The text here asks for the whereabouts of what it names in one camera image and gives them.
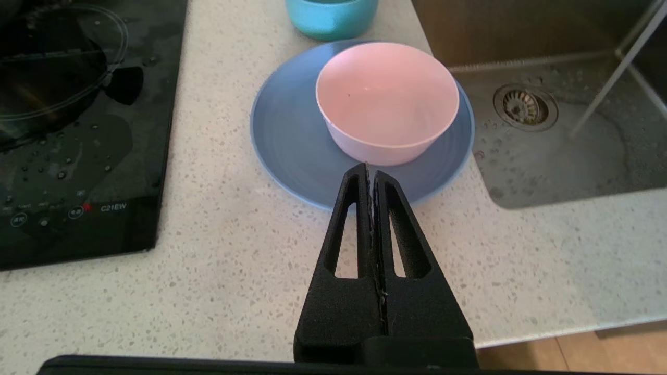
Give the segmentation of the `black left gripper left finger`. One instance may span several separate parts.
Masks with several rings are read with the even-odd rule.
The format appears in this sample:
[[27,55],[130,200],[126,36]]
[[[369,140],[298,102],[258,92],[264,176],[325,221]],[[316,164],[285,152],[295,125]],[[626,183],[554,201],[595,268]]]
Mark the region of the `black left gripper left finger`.
[[[341,180],[294,335],[296,363],[357,363],[362,342],[384,332],[369,185],[363,163]],[[350,206],[356,206],[357,278],[347,279],[335,272]]]

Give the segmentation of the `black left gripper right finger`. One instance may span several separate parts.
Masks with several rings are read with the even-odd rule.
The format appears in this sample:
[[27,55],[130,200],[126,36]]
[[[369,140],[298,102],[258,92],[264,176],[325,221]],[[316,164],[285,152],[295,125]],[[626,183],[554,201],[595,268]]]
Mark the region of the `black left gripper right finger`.
[[373,221],[386,333],[414,339],[472,339],[400,183],[382,171],[375,175]]

